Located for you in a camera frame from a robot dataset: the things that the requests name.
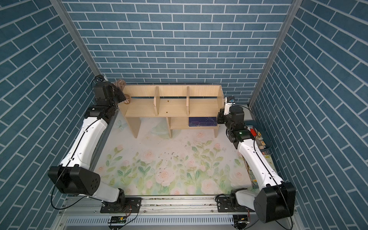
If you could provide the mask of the light wooden bookshelf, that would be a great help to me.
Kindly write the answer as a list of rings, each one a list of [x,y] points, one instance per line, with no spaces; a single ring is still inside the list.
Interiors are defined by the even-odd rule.
[[[123,92],[130,103],[118,106],[134,138],[144,117],[165,118],[171,136],[173,130],[190,129],[190,118],[216,118],[224,108],[220,85],[128,85]]]

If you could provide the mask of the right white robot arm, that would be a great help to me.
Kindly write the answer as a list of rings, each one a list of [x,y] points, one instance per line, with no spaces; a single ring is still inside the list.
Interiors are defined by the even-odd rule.
[[[218,113],[217,123],[225,124],[229,141],[250,166],[259,187],[258,193],[245,188],[233,190],[230,195],[232,208],[253,210],[262,223],[291,218],[294,214],[296,189],[273,170],[260,151],[255,136],[244,123],[243,108],[225,103]]]

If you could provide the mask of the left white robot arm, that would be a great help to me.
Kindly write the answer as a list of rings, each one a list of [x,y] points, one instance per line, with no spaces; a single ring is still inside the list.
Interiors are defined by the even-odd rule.
[[[62,194],[83,195],[98,199],[105,205],[122,206],[124,191],[101,181],[99,174],[90,170],[95,149],[114,117],[118,104],[126,97],[121,89],[109,81],[100,81],[93,87],[95,104],[85,114],[82,127],[70,151],[52,166],[48,176]]]

